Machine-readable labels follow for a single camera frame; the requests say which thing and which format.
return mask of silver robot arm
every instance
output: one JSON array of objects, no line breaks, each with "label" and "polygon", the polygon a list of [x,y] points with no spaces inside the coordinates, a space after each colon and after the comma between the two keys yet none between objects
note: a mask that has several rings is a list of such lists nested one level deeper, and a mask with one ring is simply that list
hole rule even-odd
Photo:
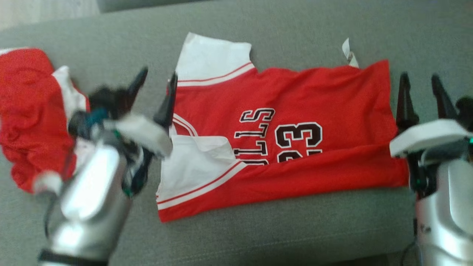
[{"label": "silver robot arm", "polygon": [[402,133],[390,143],[391,156],[409,163],[422,265],[473,266],[473,109],[460,106],[457,115],[436,75],[432,87],[439,120],[417,125],[409,79],[401,76],[396,120]]},{"label": "silver robot arm", "polygon": [[[130,113],[144,69],[128,90],[103,89],[89,97],[91,113],[77,112],[69,132],[95,144],[95,152],[71,183],[52,189],[58,195],[63,220],[49,237],[38,258],[42,266],[107,265],[118,243],[132,198],[147,181],[153,157],[170,155],[168,127],[174,112],[177,76],[153,120]],[[58,184],[57,173],[45,180]]]}]

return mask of black cable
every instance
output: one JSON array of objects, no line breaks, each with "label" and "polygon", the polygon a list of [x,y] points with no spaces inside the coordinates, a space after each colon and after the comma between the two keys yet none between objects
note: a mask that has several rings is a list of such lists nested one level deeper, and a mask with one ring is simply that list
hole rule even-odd
[{"label": "black cable", "polygon": [[[62,167],[62,172],[61,172],[61,179],[64,181],[66,180],[66,175],[70,167],[70,163],[72,161],[72,155],[74,154],[74,149],[76,147],[76,142],[74,142],[74,145],[72,146],[71,150],[69,151],[66,160],[64,162],[64,166]],[[54,206],[56,205],[56,201],[58,199],[58,196],[53,196],[51,198],[51,201],[49,202],[48,208],[46,209],[46,213],[44,214],[43,222],[44,222],[44,235],[46,236],[46,239],[49,239],[49,222],[51,219],[51,214],[53,213]]]},{"label": "black cable", "polygon": [[403,250],[403,254],[401,255],[401,266],[404,266],[404,261],[406,260],[407,252],[409,252],[409,250],[411,250],[413,247],[415,247],[415,240]]}]

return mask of gray couch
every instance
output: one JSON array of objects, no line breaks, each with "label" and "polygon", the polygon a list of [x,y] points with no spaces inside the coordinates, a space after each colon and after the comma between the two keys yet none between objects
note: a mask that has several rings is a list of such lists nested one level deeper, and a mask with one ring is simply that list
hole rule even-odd
[{"label": "gray couch", "polygon": [[[252,43],[260,70],[342,65],[341,44],[350,37],[361,67],[390,60],[392,106],[400,73],[409,72],[425,122],[436,118],[432,73],[453,99],[472,94],[471,8],[469,0],[209,1],[9,29],[0,33],[0,47],[44,49],[56,67],[70,66],[86,93],[102,83],[126,84],[148,65],[134,110],[151,116],[189,31]],[[46,244],[47,197],[16,189],[9,169],[0,158],[0,265],[31,265]],[[407,188],[250,204],[162,224],[158,183],[153,163],[111,265],[317,265],[396,252],[413,239]]]}]

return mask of jersey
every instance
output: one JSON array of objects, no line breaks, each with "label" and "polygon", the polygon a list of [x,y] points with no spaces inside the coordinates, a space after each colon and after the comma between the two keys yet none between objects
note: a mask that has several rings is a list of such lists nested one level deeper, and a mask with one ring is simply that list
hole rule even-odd
[{"label": "jersey", "polygon": [[388,61],[259,72],[250,44],[189,34],[157,191],[163,222],[333,191],[407,185]]}]

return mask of crumpled red garment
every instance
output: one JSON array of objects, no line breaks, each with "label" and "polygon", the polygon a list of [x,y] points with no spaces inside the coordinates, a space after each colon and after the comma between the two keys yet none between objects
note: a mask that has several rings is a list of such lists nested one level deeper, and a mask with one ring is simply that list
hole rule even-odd
[{"label": "crumpled red garment", "polygon": [[72,176],[76,158],[65,160],[74,140],[67,133],[61,86],[47,55],[35,48],[0,51],[0,145],[13,162],[17,186],[32,193],[39,173]]}]

